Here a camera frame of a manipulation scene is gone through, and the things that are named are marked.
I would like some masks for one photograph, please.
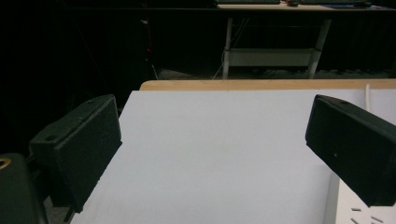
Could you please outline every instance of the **desk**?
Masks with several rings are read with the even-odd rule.
[[[362,106],[363,89],[158,91],[166,81],[142,89],[155,83],[156,91],[132,92],[120,116],[123,144],[73,224],[323,221],[331,171],[304,140],[313,99]],[[395,95],[373,90],[372,111],[396,123]]]
[[[218,5],[220,9],[244,10],[279,10],[279,11],[335,11],[354,10],[367,11],[371,9],[337,8],[325,6],[288,7],[282,2],[280,5]],[[227,34],[224,48],[224,62],[222,78],[227,79],[230,66],[307,66],[307,77],[314,78],[321,52],[329,32],[332,20],[323,19],[316,45],[312,49],[231,49],[233,18],[227,22]]]

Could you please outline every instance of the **wooden table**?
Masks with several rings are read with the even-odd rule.
[[[396,89],[396,79],[154,80],[141,91],[248,91],[318,89]]]

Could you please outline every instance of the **white table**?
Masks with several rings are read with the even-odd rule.
[[[244,10],[279,10],[282,11],[363,11],[370,8],[359,9],[335,9],[326,6],[304,6],[288,7],[283,1],[279,5],[218,5],[220,9],[244,9]],[[224,47],[224,61],[222,79],[228,78],[230,66],[307,66],[306,74],[308,78],[314,78],[318,67],[318,62],[323,51],[323,46],[329,33],[331,19],[325,19],[320,25],[320,32],[315,46],[311,49],[231,49],[233,33],[233,18],[227,22],[227,33]]]
[[[134,91],[122,146],[72,223],[322,223],[330,169],[306,145],[316,94],[364,90]],[[396,123],[396,90],[372,90]]]

